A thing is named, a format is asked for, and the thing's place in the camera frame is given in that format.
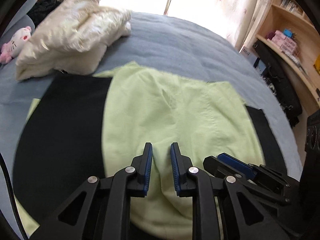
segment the blue box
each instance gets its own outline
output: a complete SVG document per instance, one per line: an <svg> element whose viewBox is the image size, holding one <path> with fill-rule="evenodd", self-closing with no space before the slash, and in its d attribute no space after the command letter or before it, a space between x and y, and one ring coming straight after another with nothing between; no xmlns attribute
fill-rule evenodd
<svg viewBox="0 0 320 240"><path fill-rule="evenodd" d="M292 36L293 36L293 32L292 32L292 31L289 31L288 29L285 29L285 30L283 31L283 34L284 34L285 36L289 37L289 38L292 38Z"/></svg>

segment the metal pivot screw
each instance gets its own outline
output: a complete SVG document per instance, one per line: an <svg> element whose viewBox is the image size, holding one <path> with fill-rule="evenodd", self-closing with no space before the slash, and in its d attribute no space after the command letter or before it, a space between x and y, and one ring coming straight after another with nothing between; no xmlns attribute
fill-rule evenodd
<svg viewBox="0 0 320 240"><path fill-rule="evenodd" d="M91 176L88 178L89 183L96 183L98 181L98 178L96 176Z"/></svg>
<svg viewBox="0 0 320 240"><path fill-rule="evenodd" d="M125 172L127 173L133 173L136 169L132 166L126 167L125 168Z"/></svg>
<svg viewBox="0 0 320 240"><path fill-rule="evenodd" d="M236 178L233 177L233 176L228 176L228 177L226 178L226 180L227 180L227 182L229 182L229 183L235 183L235 182L236 182Z"/></svg>
<svg viewBox="0 0 320 240"><path fill-rule="evenodd" d="M197 167L190 167L189 172L191 173L198 173L199 169Z"/></svg>

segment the wrinkled fabric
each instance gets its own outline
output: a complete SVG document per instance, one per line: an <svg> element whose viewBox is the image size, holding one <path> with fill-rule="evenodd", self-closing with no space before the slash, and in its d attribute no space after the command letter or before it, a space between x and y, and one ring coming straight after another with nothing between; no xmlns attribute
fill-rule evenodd
<svg viewBox="0 0 320 240"><path fill-rule="evenodd" d="M192 198L174 190L170 145L203 169L205 157L226 152L256 165L265 164L259 139L243 99L228 82L180 77L135 62L95 74L113 77L104 106L102 158L106 177L130 166L152 143L148 195L131 198L131 221L161 239L192 239ZM34 100L28 118L36 109ZM18 203L28 234L39 226Z"/></svg>
<svg viewBox="0 0 320 240"><path fill-rule="evenodd" d="M16 61L16 80L54 69L93 73L107 46L129 35L132 11L99 6L100 0L66 0L38 26Z"/></svg>

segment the hello kitty plush toy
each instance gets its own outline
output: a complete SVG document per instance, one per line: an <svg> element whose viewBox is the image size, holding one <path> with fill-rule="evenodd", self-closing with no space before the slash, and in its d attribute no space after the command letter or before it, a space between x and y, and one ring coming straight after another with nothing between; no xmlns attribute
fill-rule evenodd
<svg viewBox="0 0 320 240"><path fill-rule="evenodd" d="M16 31L8 43L2 45L0 63L7 64L21 52L24 44L31 37L31 27L27 26Z"/></svg>

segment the black cable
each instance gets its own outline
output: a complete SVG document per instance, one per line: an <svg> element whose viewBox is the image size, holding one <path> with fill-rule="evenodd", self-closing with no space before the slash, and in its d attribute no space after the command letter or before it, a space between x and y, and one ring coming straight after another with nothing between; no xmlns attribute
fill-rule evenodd
<svg viewBox="0 0 320 240"><path fill-rule="evenodd" d="M19 213L18 213L18 209L17 209L17 205L16 205L16 201L14 199L14 194L13 194L13 189L12 189L12 184L11 184L11 180L10 180L10 176L9 176L9 172L7 169L7 166L5 165L4 159L2 157L2 154L0 152L0 166L4 175L4 179L5 179L5 183L7 184L7 189L8 189L8 194L9 194L9 198L10 198L10 202L11 202L11 207L13 210L13 214L14 217L16 218L16 222L18 224L19 230L22 234L22 237L24 240L29 240L27 233L25 232Z"/></svg>

